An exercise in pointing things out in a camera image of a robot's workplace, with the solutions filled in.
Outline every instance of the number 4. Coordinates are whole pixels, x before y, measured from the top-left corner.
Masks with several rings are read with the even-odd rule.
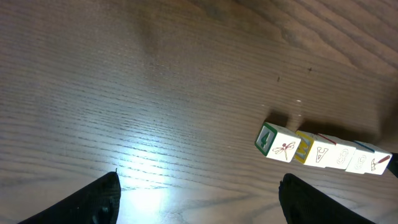
[[[264,147],[267,144],[269,133],[264,135],[264,137],[261,138],[261,147]]]

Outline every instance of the wooden block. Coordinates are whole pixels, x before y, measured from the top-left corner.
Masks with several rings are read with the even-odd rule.
[[[296,131],[302,139],[294,158],[302,164],[325,168],[330,160],[329,152],[335,145],[330,141],[305,131]]]
[[[357,144],[326,134],[318,135],[332,142],[336,146],[335,150],[330,152],[330,159],[326,166],[336,169],[347,169],[349,162],[354,156]]]
[[[369,170],[374,153],[361,145],[356,145],[356,150],[346,169],[347,172],[364,174]]]
[[[392,158],[392,154],[370,143],[360,141],[354,142],[373,152],[373,157],[370,158],[370,166],[365,168],[365,172],[377,175],[383,174]]]
[[[264,123],[254,145],[267,158],[290,162],[300,140],[300,137],[287,128]]]

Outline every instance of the green border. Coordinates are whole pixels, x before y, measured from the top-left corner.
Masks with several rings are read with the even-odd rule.
[[[260,150],[260,152],[261,152],[263,155],[267,156],[267,155],[268,155],[268,152],[269,152],[269,149],[270,149],[271,147],[268,148],[267,152],[264,152],[264,150],[262,150],[262,148],[261,148],[259,145],[257,145],[257,139],[259,139],[259,136],[260,136],[260,134],[261,134],[261,130],[263,129],[263,127],[268,128],[270,131],[272,131],[272,132],[274,133],[274,138],[272,138],[271,144],[270,144],[269,146],[271,146],[271,145],[274,143],[274,140],[275,140],[275,138],[276,138],[276,135],[277,135],[278,131],[277,131],[275,128],[273,128],[271,125],[269,125],[269,124],[267,124],[266,122],[264,122],[264,123],[262,124],[261,128],[260,128],[259,133],[257,134],[256,140],[254,140],[254,145],[256,146],[256,148],[257,148],[258,150]]]

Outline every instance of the wood grain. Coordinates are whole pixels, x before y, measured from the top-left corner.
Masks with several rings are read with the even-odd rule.
[[[330,123],[398,152],[384,131],[398,120],[397,11],[394,0],[1,1],[0,223],[115,168],[119,223],[285,223],[288,172],[394,223],[389,171],[286,164],[253,142],[280,111],[292,130]]]

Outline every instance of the yellow block face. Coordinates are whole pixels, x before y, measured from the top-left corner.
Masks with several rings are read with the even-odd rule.
[[[301,163],[305,163],[308,155],[310,154],[314,138],[312,133],[306,133],[303,131],[296,131],[296,134],[302,138],[301,143],[298,145],[298,149],[294,155],[294,158]]]

